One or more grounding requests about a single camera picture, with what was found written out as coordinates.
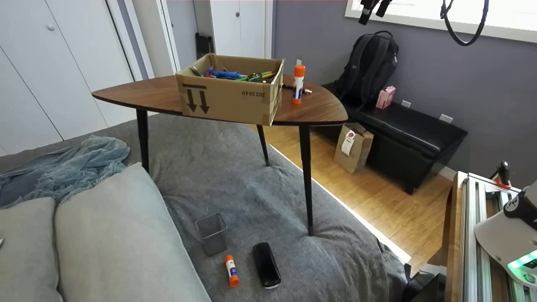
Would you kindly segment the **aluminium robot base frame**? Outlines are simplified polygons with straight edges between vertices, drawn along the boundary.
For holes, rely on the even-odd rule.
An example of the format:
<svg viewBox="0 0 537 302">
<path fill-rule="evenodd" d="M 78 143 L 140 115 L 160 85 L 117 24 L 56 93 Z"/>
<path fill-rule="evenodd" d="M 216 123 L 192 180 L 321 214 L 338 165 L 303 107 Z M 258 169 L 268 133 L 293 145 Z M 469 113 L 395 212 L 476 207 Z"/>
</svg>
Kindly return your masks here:
<svg viewBox="0 0 537 302">
<path fill-rule="evenodd" d="M 446 209 L 446 302 L 537 302 L 537 182 L 456 172 Z"/>
</svg>

